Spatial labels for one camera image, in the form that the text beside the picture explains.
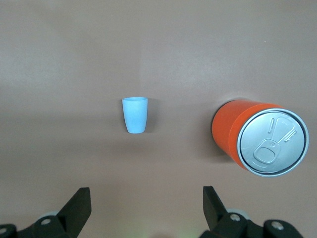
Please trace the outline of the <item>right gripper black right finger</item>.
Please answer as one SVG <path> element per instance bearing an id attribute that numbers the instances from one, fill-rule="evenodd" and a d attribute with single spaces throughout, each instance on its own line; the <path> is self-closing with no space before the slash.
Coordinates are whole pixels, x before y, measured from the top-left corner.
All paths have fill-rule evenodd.
<path id="1" fill-rule="evenodd" d="M 259 226 L 239 212 L 228 212 L 212 186 L 203 187 L 203 211 L 209 229 L 202 238 L 301 238 L 300 232 L 282 220 L 266 220 Z"/>

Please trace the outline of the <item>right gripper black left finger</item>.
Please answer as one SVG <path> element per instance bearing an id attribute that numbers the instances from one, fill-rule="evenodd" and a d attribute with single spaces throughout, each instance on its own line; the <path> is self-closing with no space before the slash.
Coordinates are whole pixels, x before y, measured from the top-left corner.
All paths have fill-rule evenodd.
<path id="1" fill-rule="evenodd" d="M 1 224 L 0 236 L 2 238 L 76 238 L 90 214 L 90 189 L 83 187 L 77 190 L 56 215 L 39 218 L 20 231 L 14 224 Z"/>

